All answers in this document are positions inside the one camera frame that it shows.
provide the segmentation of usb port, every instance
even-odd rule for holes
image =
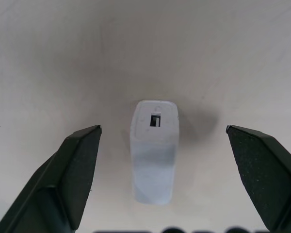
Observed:
[[[160,127],[161,126],[161,115],[159,114],[152,114],[151,115],[151,127]]]

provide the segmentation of white surface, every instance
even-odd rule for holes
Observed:
[[[151,116],[156,126],[150,126]],[[130,126],[132,187],[138,202],[168,204],[172,197],[179,144],[177,106],[170,101],[143,100]]]
[[[136,104],[178,106],[173,200],[131,193]],[[0,219],[72,132],[102,125],[80,233],[264,229],[227,124],[291,152],[291,0],[0,0]]]

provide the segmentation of white plastic casing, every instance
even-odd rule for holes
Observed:
[[[169,101],[139,102],[130,127],[132,186],[138,202],[163,205],[171,200],[178,142],[177,106]]]

